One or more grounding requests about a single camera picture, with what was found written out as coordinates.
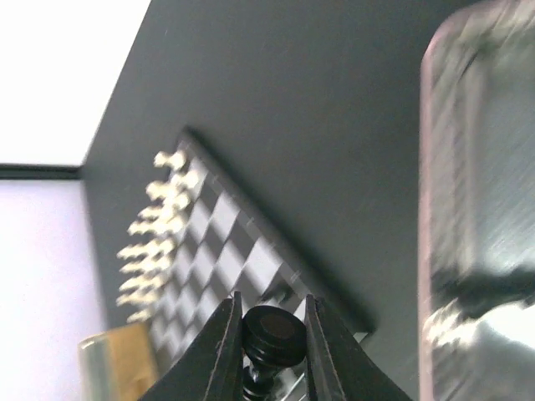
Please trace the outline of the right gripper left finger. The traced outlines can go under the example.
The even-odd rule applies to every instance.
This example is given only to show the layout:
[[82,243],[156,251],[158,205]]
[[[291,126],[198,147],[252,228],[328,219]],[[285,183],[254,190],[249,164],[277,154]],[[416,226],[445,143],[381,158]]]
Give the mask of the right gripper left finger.
[[180,360],[141,398],[242,400],[242,377],[242,298],[234,292],[219,304]]

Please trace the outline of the black chess piece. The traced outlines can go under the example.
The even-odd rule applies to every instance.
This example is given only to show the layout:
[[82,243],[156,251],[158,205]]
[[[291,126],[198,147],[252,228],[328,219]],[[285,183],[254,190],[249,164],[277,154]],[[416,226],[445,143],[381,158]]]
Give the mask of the black chess piece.
[[250,360],[243,369],[243,397],[271,397],[280,372],[305,359],[306,341],[306,327],[292,313],[270,305],[250,309],[242,319],[242,349]]

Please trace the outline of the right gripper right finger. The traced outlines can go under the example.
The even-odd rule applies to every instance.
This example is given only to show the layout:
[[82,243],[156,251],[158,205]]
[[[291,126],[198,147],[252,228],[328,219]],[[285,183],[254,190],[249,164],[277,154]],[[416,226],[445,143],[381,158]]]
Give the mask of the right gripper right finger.
[[309,400],[408,401],[410,397],[368,357],[324,299],[306,296],[305,378]]

